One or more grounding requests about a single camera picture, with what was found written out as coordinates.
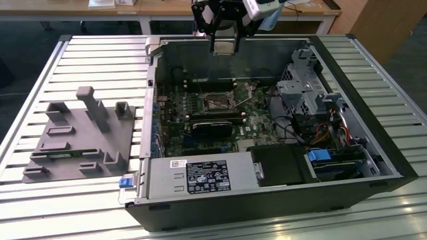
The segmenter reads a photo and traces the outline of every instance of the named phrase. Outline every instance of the blue latch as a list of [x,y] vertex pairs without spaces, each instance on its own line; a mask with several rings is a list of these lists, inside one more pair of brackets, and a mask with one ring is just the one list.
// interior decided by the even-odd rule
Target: blue latch
[[309,161],[329,161],[331,160],[331,155],[328,150],[325,149],[316,149],[316,150],[311,150],[308,152],[308,158]]
[[125,188],[132,188],[133,187],[133,177],[132,176],[126,176],[120,179],[118,181],[118,187],[121,189],[125,189]]

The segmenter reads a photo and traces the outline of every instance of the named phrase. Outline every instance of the power supply label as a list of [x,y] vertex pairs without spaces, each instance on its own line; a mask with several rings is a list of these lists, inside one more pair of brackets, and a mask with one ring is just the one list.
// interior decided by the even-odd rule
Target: power supply label
[[229,191],[226,161],[186,163],[186,191],[189,194]]

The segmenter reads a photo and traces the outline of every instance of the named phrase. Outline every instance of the motherboard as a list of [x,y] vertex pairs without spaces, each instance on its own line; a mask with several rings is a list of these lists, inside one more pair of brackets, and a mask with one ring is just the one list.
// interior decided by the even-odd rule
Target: motherboard
[[268,86],[248,79],[158,84],[165,157],[245,152],[279,142],[267,110]]

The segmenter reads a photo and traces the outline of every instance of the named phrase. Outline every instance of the table leg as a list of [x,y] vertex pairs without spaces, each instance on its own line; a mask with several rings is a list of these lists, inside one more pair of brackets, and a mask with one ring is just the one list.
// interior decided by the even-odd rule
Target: table leg
[[41,27],[45,31],[49,31],[52,30],[52,27],[50,27],[50,22],[49,21],[40,21],[40,24],[41,24]]
[[141,16],[138,18],[138,24],[140,24],[140,31],[142,35],[150,35],[152,34],[152,29],[149,26],[150,22],[150,17],[149,16]]
[[328,34],[336,16],[324,16],[315,34]]

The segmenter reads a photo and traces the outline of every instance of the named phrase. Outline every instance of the barcode sticker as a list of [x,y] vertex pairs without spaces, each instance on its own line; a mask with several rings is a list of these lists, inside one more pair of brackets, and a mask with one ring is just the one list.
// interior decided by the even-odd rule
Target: barcode sticker
[[170,160],[170,169],[172,168],[182,168],[185,167],[185,164],[186,164],[186,160],[182,159],[182,160]]

